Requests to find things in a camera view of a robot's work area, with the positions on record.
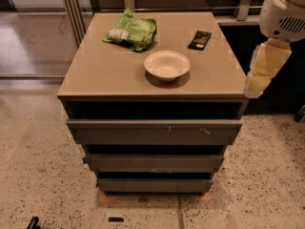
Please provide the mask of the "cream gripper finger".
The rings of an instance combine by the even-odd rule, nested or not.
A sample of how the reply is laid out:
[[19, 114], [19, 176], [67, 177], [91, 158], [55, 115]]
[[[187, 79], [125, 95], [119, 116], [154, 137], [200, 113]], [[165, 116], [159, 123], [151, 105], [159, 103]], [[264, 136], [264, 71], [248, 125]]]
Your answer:
[[257, 46], [247, 73], [244, 94], [248, 98], [263, 95], [291, 54], [290, 43], [281, 39], [269, 38]]

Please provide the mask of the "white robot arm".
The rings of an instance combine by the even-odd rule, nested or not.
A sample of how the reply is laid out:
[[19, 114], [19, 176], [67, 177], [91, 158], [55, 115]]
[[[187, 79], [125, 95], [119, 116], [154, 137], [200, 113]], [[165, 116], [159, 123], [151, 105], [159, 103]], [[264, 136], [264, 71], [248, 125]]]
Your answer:
[[263, 95], [292, 54], [290, 44], [305, 38], [305, 0], [265, 0], [259, 28], [268, 40], [254, 50], [244, 94]]

